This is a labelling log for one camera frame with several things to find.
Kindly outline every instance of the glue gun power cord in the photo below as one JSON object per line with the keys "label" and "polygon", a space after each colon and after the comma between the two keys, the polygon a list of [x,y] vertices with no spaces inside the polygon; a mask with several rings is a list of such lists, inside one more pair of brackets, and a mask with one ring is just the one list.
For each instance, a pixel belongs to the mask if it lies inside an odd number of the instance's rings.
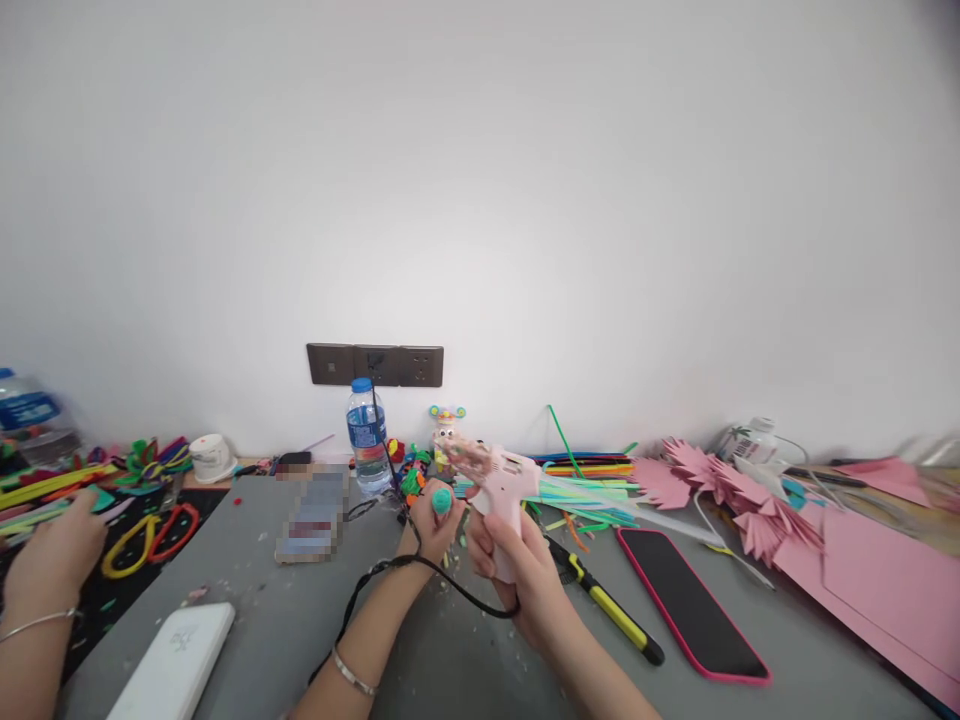
{"label": "glue gun power cord", "polygon": [[[370,374],[373,375],[374,367],[370,367]],[[380,427],[380,407],[377,404],[377,388],[373,383],[373,378],[370,378],[371,390],[373,391],[373,412],[374,418],[376,421],[376,427]],[[397,472],[393,466],[393,460],[390,459],[390,451],[387,448],[386,438],[380,438],[383,443],[383,449],[387,453],[387,462],[390,463],[390,472],[391,477],[394,478],[394,484],[396,482]],[[446,580],[450,585],[461,595],[463,595],[467,600],[469,600],[474,606],[478,607],[481,611],[487,613],[488,615],[495,617],[500,620],[509,620],[516,616],[520,612],[520,598],[517,598],[517,604],[515,607],[510,610],[499,610],[495,607],[487,605],[482,600],[475,597],[469,590],[464,588],[460,583],[450,577],[440,566],[434,563],[431,560],[423,557],[420,554],[420,550],[423,547],[423,540],[420,538],[420,532],[417,530],[416,523],[413,522],[410,518],[410,512],[407,508],[406,503],[401,503],[402,513],[404,520],[410,527],[413,529],[413,534],[417,538],[417,552],[414,555],[398,555],[397,557],[391,560],[381,560],[376,565],[374,565],[370,570],[363,574],[360,579],[357,581],[357,586],[353,589],[353,594],[350,596],[350,600],[347,601],[347,607],[343,613],[343,623],[340,625],[340,632],[337,633],[337,639],[334,641],[334,647],[343,639],[344,634],[347,632],[347,626],[350,624],[350,618],[353,616],[353,611],[357,605],[357,598],[360,596],[360,592],[367,586],[367,584],[377,575],[389,570],[390,568],[399,568],[410,565],[411,563],[420,563],[421,565],[426,565],[428,568],[433,570],[435,573],[440,575],[444,580]],[[327,656],[323,659],[323,662],[317,666],[317,669],[313,671],[313,674],[310,676],[310,682],[313,682],[313,679],[317,676],[317,673],[320,672],[320,668],[323,667],[324,663],[330,659],[330,653],[327,653]]]}

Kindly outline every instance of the silver bracelet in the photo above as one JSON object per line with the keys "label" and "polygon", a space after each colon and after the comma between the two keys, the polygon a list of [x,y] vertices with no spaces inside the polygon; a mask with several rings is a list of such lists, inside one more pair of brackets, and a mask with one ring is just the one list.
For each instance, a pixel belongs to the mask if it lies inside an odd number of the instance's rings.
{"label": "silver bracelet", "polygon": [[340,654],[337,652],[336,645],[333,646],[333,650],[330,651],[330,654],[333,655],[333,661],[337,664],[337,669],[340,671],[340,674],[343,675],[348,683],[353,685],[357,690],[368,697],[376,696],[379,688],[370,687],[363,680],[354,675],[350,668],[343,664],[343,660],[340,659]]}
{"label": "silver bracelet", "polygon": [[53,613],[52,615],[44,615],[42,618],[37,618],[36,620],[32,620],[31,622],[28,622],[26,625],[21,625],[18,628],[14,628],[3,637],[0,637],[0,642],[3,642],[4,640],[9,640],[17,633],[23,632],[27,628],[32,628],[34,625],[39,625],[40,623],[46,622],[47,620],[57,620],[59,618],[72,618],[76,614],[77,614],[77,609],[70,608],[69,610],[64,610],[62,613]]}

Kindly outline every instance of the wall outlet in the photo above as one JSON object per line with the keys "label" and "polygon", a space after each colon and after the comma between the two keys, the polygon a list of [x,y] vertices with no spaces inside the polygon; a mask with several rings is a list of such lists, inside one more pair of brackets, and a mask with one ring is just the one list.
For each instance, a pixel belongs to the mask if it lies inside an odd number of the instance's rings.
{"label": "wall outlet", "polygon": [[307,361],[314,385],[349,385],[353,374],[353,345],[308,343]]}
{"label": "wall outlet", "polygon": [[396,387],[400,384],[399,349],[395,345],[354,345],[353,377],[368,377],[378,387]]}
{"label": "wall outlet", "polygon": [[397,348],[401,387],[441,387],[443,385],[443,348]]}

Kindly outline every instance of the hot glue gun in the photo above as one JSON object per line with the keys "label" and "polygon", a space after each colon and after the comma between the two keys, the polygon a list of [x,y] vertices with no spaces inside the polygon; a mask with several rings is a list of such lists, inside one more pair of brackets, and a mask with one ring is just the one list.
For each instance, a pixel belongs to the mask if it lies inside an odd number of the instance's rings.
{"label": "hot glue gun", "polygon": [[[520,502],[540,494],[540,466],[523,455],[502,447],[463,438],[448,441],[444,448],[450,463],[476,483],[480,492],[470,501],[484,515],[496,515],[520,534]],[[514,582],[513,569],[499,547],[493,551],[497,579]]]}

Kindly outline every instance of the gray table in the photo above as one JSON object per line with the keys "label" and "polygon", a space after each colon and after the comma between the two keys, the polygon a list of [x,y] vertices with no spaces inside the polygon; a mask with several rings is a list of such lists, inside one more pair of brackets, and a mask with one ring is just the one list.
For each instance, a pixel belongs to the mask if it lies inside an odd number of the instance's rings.
{"label": "gray table", "polygon": [[[158,629],[187,593],[237,610],[196,718],[275,720],[296,704],[330,649],[357,578],[393,553],[400,527],[381,505],[346,527],[335,558],[278,566],[275,542],[298,488],[242,478],[196,537],[117,622],[70,680],[60,716],[107,715]],[[235,506],[233,500],[243,498]],[[565,533],[558,539],[569,544]],[[771,668],[773,685],[710,682],[681,654],[612,532],[591,542],[586,564],[663,647],[651,666],[577,585],[568,586],[584,622],[665,717],[918,718],[932,713],[819,606],[786,581],[759,587],[729,558],[671,535],[717,600]],[[466,551],[451,566],[466,587],[496,604],[473,577]],[[481,615],[434,580],[410,612],[383,678],[373,717],[574,717],[560,687],[509,621]]]}

